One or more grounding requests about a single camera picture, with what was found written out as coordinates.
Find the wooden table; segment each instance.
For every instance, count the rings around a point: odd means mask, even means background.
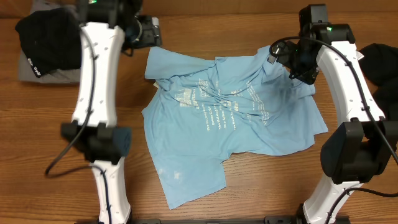
[[[373,42],[398,46],[398,15],[393,12],[330,13],[333,23],[349,23],[358,48]],[[73,223],[95,219],[98,196],[89,171],[46,179],[44,169],[67,144],[60,124],[75,109],[78,85],[37,85],[17,80],[20,47],[16,19],[0,20],[0,223]],[[163,47],[211,59],[215,56],[254,55],[278,38],[297,35],[297,14],[230,16],[167,16],[160,18]],[[316,82],[315,101],[329,133],[316,136],[315,145],[290,156],[237,154],[224,162],[228,187],[169,210],[144,137],[141,115],[156,89],[144,79],[149,50],[120,58],[116,105],[121,126],[133,129],[126,160],[127,197],[134,218],[183,220],[192,218],[261,218],[294,214],[320,180],[320,148],[337,128],[336,112],[323,75]],[[72,150],[58,170],[86,164]],[[365,187],[395,192],[398,169],[386,171]],[[356,192],[340,214],[353,223],[397,223],[398,199]]]

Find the blue t-shirt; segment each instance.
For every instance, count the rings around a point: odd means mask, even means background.
[[[170,209],[226,187],[232,153],[291,154],[327,127],[313,85],[255,56],[203,60],[150,50],[145,77],[159,89],[144,109],[148,148]]]

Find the black fabric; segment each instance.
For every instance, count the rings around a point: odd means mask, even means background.
[[[379,86],[373,98],[387,120],[398,121],[398,49],[384,44],[371,44],[360,52],[362,72]]]
[[[66,9],[34,12],[21,19],[15,29],[37,77],[56,69],[80,68],[79,28]]]
[[[384,44],[371,44],[360,52],[365,58],[359,65],[366,78],[377,86],[383,85],[398,74],[398,49]]]

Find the gray fabric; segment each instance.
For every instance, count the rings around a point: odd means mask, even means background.
[[[65,5],[64,7],[69,9],[75,17],[78,16],[75,6]],[[46,2],[44,0],[35,0],[33,2],[30,13],[32,14],[35,11],[51,10],[56,8],[59,8],[58,4]],[[37,78],[34,75],[25,54],[23,53],[23,51],[21,51],[18,62],[18,79],[24,82],[37,83],[78,83],[80,81],[80,69],[58,69],[48,74],[42,75],[40,78]]]

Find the cable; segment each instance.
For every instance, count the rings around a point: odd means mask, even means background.
[[[275,45],[277,45],[279,42],[285,41],[285,40],[309,40],[312,42],[316,42],[318,44],[322,44],[326,47],[328,47],[329,49],[331,49],[332,51],[334,51],[336,54],[338,54],[346,63],[346,66],[349,67],[349,69],[351,70],[351,72],[353,73],[356,85],[358,87],[358,91],[359,91],[359,95],[361,96],[362,99],[362,104],[363,104],[363,110],[365,110],[368,118],[371,120],[372,124],[374,125],[374,127],[376,128],[377,133],[380,135],[382,141],[384,142],[384,144],[387,146],[388,150],[390,150],[391,155],[393,156],[395,162],[398,165],[398,156],[396,154],[396,152],[393,150],[393,148],[391,147],[391,145],[389,144],[388,140],[386,139],[384,133],[381,131],[380,127],[377,125],[376,121],[373,118],[373,115],[370,112],[370,107],[368,106],[368,103],[366,102],[366,98],[361,86],[361,82],[359,80],[358,74],[355,71],[355,68],[353,67],[353,64],[347,59],[347,57],[345,57],[339,50],[337,50],[335,47],[331,46],[330,44],[327,44],[323,41],[317,40],[317,39],[311,39],[309,37],[285,37],[282,39],[279,39],[277,41],[275,41],[273,44],[271,44],[270,48],[269,48],[269,52],[272,56],[274,57],[278,57],[281,55],[287,55],[290,54],[291,52],[287,52],[287,53],[283,53],[283,54],[274,54],[272,52],[272,49],[274,48]],[[375,190],[370,190],[370,189],[365,189],[365,188],[359,188],[359,187],[352,187],[352,188],[348,188],[345,189],[345,191],[336,199],[336,201],[333,203],[332,207],[330,208],[330,211],[328,212],[328,217],[326,218],[326,222],[325,224],[329,224],[330,219],[333,216],[333,211],[335,210],[335,208],[337,207],[337,205],[340,203],[340,201],[344,198],[345,195],[349,195],[349,192],[351,191],[362,191],[362,192],[366,192],[366,193],[370,193],[370,194],[374,194],[374,195],[378,195],[378,196],[382,196],[382,197],[398,197],[398,193],[395,194],[386,194],[386,193],[381,193],[381,192],[377,192]]]
[[[95,78],[96,78],[96,67],[95,67],[95,60],[98,58],[97,55],[95,55],[94,47],[93,44],[91,43],[90,38],[88,37],[87,33],[79,26],[80,33],[82,36],[86,39],[88,43],[88,47],[90,49],[90,54],[91,54],[91,59],[92,59],[92,64],[93,64],[93,75],[91,78],[91,91],[90,91],[90,98],[88,100],[88,107],[87,107],[87,115],[86,118],[79,130],[79,132],[76,134],[76,136],[70,141],[70,143],[65,147],[65,149],[50,163],[50,165],[46,168],[44,175],[47,178],[57,178],[61,177],[63,175],[70,174],[72,172],[76,172],[79,170],[83,169],[98,169],[103,176],[104,179],[104,188],[105,188],[105,199],[106,199],[106,209],[108,211],[108,218],[109,218],[109,224],[112,224],[112,214],[111,214],[111,206],[109,203],[109,190],[108,190],[108,182],[106,181],[106,175],[105,172],[103,171],[100,167],[91,164],[90,166],[83,166],[83,167],[77,167],[72,170],[68,170],[66,172],[63,172],[61,174],[55,174],[55,175],[49,175],[50,170],[62,159],[62,157],[75,145],[77,140],[79,140],[80,136],[83,134],[85,128],[87,127],[87,124],[90,120],[90,116],[93,113],[92,107],[93,107],[93,100],[94,100],[94,91],[95,91]]]

